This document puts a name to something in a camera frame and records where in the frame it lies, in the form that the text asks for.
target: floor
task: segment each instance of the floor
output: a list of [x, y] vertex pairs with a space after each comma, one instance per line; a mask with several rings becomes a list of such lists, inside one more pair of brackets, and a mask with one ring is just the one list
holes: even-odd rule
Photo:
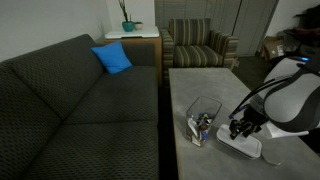
[[[233, 73], [250, 89], [261, 85], [272, 69], [272, 64], [259, 57], [240, 57], [239, 66], [234, 67]], [[173, 138], [172, 112], [170, 89], [159, 89], [159, 155], [160, 179], [178, 179], [176, 167], [175, 142]], [[313, 137], [304, 140], [315, 152], [319, 153], [316, 137], [319, 132], [312, 132]]]

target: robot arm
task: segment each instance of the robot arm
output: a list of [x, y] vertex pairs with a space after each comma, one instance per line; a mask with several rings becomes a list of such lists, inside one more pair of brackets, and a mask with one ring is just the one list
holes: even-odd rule
[[[260, 126], [267, 121], [287, 132], [319, 127], [319, 57], [317, 54], [310, 60], [303, 59], [305, 61], [301, 58], [283, 59], [267, 76], [264, 85], [253, 90], [230, 115], [230, 137], [235, 139], [238, 134], [247, 137], [259, 132]], [[250, 97], [250, 103], [241, 106]], [[233, 119], [241, 110], [244, 110], [243, 118], [239, 121]]]

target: striped armchair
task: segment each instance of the striped armchair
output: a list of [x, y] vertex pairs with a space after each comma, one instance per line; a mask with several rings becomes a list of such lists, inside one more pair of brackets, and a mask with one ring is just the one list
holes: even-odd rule
[[210, 19], [171, 19], [162, 38], [162, 76], [169, 85], [169, 68], [228, 67], [236, 60], [238, 39], [210, 30]]

